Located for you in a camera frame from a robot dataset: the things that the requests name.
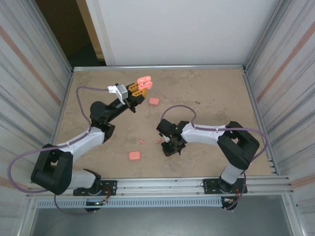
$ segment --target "pink foam block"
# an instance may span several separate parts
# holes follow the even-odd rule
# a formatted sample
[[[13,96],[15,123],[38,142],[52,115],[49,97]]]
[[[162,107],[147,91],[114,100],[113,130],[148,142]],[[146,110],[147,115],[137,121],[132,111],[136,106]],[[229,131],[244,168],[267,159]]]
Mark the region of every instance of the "pink foam block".
[[[159,104],[159,99],[155,97],[150,97],[149,104],[157,106]]]
[[[139,152],[139,151],[131,151],[129,153],[129,160],[130,161],[139,160],[140,158],[141,158],[141,152]]]

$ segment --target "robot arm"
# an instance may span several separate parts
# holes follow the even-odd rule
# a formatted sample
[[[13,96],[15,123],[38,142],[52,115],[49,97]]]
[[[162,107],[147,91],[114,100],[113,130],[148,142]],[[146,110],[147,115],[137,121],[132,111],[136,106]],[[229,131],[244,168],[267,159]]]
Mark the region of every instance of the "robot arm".
[[[177,152],[181,154],[186,143],[204,143],[220,147],[229,162],[219,178],[220,189],[224,193],[230,193],[238,176],[249,167],[259,148],[259,142],[247,131],[219,131],[222,128],[242,127],[235,121],[222,126],[195,124],[194,127],[188,121],[181,121],[176,125],[163,119],[158,124],[157,131],[165,138],[165,142],[161,144],[165,156]]]
[[[31,181],[55,193],[62,194],[69,188],[86,188],[91,195],[100,191],[100,175],[90,170],[73,171],[73,163],[84,153],[105,143],[113,134],[115,126],[109,122],[127,109],[136,112],[135,107],[147,96],[148,89],[138,90],[138,84],[109,86],[110,93],[118,98],[111,104],[96,101],[90,107],[91,129],[57,146],[66,147],[39,154],[31,175]]]

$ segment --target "table surface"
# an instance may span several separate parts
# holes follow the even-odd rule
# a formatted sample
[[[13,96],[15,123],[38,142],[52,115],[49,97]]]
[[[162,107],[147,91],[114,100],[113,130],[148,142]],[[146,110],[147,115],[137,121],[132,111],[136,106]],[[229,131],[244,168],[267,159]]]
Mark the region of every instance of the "table surface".
[[[81,156],[74,163],[74,169],[90,169],[103,178],[219,176],[228,164],[219,147],[189,143],[181,155],[165,157],[160,144],[157,144],[159,135],[156,127],[168,107],[183,104],[196,111],[196,124],[226,125],[233,120],[243,127],[258,129],[239,69],[77,71],[74,73],[57,143],[79,135],[88,127],[75,95],[78,86],[107,88],[115,83],[129,85],[147,75],[153,81],[147,99],[136,107],[135,114],[127,110],[111,121],[116,126],[113,136]],[[109,104],[117,98],[115,94],[87,89],[80,91],[79,95],[87,116],[94,101]],[[160,104],[149,105],[150,97],[159,98]],[[174,108],[165,116],[172,123],[190,121],[192,117],[193,113],[185,108]],[[256,133],[253,136],[259,140],[262,149],[260,136]],[[141,159],[130,161],[130,151],[140,151]],[[246,173],[270,175],[266,154],[256,159]]]

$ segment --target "corrugated metal wall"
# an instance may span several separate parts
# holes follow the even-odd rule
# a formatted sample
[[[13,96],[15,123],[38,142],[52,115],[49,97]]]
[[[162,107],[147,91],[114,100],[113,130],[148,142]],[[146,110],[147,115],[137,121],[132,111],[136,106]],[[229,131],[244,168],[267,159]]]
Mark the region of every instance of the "corrugated metal wall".
[[[8,163],[54,133],[71,71],[32,0],[0,1],[0,235],[18,230],[24,193]],[[37,155],[19,160],[13,178],[27,188]]]
[[[291,1],[255,63],[250,83],[275,160],[289,175],[315,235],[315,1]]]

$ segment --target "mounting plate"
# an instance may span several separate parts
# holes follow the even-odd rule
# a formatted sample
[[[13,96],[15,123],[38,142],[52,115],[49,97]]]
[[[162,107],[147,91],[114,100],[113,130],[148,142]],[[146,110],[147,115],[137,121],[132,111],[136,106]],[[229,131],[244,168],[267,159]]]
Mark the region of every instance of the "mounting plate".
[[[243,189],[244,185],[244,179],[243,178],[238,178],[234,184],[234,188],[232,192],[229,194],[237,194],[236,189],[238,188],[239,191],[241,192]],[[205,194],[222,194],[220,190],[220,185],[219,185],[219,179],[218,178],[206,178],[203,180],[203,190]],[[247,193],[247,186],[245,186],[244,193]]]
[[[101,180],[102,186],[107,186],[110,189],[110,195],[115,196],[117,191],[117,180]],[[88,193],[87,188],[77,188],[73,190],[74,196],[92,196]],[[101,190],[99,194],[93,196],[107,196],[105,191]]]

